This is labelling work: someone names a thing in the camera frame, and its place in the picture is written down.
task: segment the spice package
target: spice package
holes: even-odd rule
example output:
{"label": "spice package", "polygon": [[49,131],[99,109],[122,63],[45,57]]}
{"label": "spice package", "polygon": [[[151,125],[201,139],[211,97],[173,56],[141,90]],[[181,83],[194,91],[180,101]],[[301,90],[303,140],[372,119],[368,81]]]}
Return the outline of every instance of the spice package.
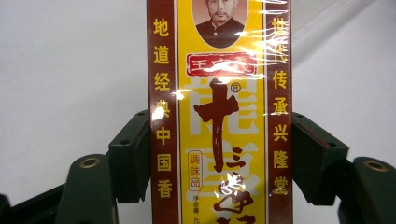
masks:
{"label": "spice package", "polygon": [[153,223],[292,223],[290,62],[290,1],[148,0]]}

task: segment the packaging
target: packaging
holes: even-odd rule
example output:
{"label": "packaging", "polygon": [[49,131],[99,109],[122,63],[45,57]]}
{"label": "packaging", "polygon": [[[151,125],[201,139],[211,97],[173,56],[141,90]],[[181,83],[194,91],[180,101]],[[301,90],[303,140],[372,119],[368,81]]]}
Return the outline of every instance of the packaging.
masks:
{"label": "packaging", "polygon": [[148,0],[153,223],[292,223],[290,62],[290,1]]}

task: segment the white background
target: white background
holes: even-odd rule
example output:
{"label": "white background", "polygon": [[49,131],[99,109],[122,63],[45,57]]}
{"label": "white background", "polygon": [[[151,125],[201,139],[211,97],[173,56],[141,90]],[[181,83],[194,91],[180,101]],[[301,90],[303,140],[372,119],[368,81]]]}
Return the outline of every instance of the white background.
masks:
{"label": "white background", "polygon": [[[293,32],[293,110],[396,165],[396,1],[338,0]],[[296,9],[298,20],[303,13]],[[146,1],[0,1],[0,193],[21,203],[148,108]],[[338,223],[294,185],[294,222]],[[119,207],[148,224],[150,196]]]}

